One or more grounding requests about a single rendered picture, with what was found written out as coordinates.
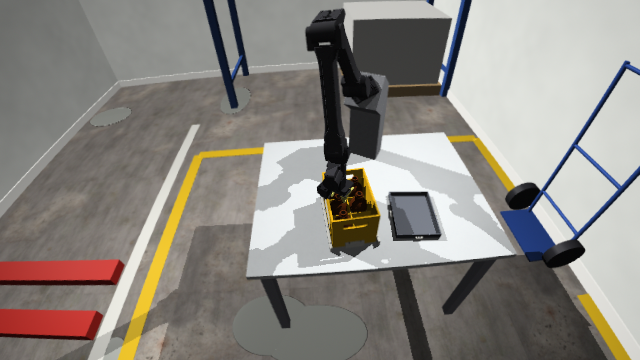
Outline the brown glass bottle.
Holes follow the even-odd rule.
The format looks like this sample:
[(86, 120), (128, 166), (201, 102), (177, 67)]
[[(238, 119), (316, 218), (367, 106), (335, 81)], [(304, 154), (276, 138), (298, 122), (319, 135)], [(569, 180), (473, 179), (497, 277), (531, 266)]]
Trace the brown glass bottle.
[(348, 197), (355, 197), (356, 192), (361, 191), (362, 192), (362, 185), (358, 182), (358, 177), (357, 176), (353, 176), (351, 179), (352, 182), (354, 182), (354, 189), (353, 191), (350, 193), (350, 195)]

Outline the yellow crate with cross dividers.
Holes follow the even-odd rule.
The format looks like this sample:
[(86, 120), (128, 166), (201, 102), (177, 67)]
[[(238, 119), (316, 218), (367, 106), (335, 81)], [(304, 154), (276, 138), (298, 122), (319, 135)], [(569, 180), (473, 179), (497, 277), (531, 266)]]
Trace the yellow crate with cross dividers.
[[(323, 198), (333, 248), (345, 246), (346, 242), (360, 240), (365, 240), (365, 243), (376, 242), (381, 216), (364, 168), (348, 169), (346, 170), (346, 175), (353, 175), (358, 177), (358, 182), (362, 185), (363, 188), (363, 198), (365, 198), (367, 201), (367, 211), (351, 213), (350, 201), (353, 197), (348, 197), (346, 200), (346, 204), (347, 213), (350, 218), (335, 220), (338, 215), (332, 216), (330, 207), (330, 203), (334, 199), (326, 200)], [(344, 228), (344, 225), (348, 224), (352, 224), (352, 227)]]

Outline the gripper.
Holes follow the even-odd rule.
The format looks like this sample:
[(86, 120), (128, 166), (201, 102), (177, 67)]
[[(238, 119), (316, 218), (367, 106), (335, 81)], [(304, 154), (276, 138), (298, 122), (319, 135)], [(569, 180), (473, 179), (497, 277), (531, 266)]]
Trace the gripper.
[[(337, 193), (338, 195), (340, 195), (343, 204), (346, 202), (348, 196), (350, 195), (349, 193), (351, 193), (354, 189), (354, 182), (346, 179), (346, 186), (341, 190), (334, 190), (331, 194), (331, 197), (334, 196), (334, 192)], [(349, 195), (348, 195), (349, 194)], [(346, 198), (346, 199), (345, 199)]]

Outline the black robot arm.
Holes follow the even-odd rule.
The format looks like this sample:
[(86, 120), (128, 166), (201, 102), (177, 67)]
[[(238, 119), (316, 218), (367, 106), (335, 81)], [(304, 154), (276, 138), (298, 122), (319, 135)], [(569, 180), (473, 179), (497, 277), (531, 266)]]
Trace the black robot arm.
[[(346, 186), (344, 175), (351, 154), (342, 125), (337, 57), (343, 74), (341, 86), (344, 97), (352, 97), (359, 104), (379, 93), (373, 77), (361, 75), (356, 66), (345, 32), (345, 14), (344, 8), (320, 11), (310, 29), (306, 27), (305, 30), (307, 51), (315, 52), (319, 65), (325, 122), (324, 156), (328, 163), (317, 193), (326, 200), (334, 190), (341, 191)], [(325, 42), (331, 45), (319, 45)]]

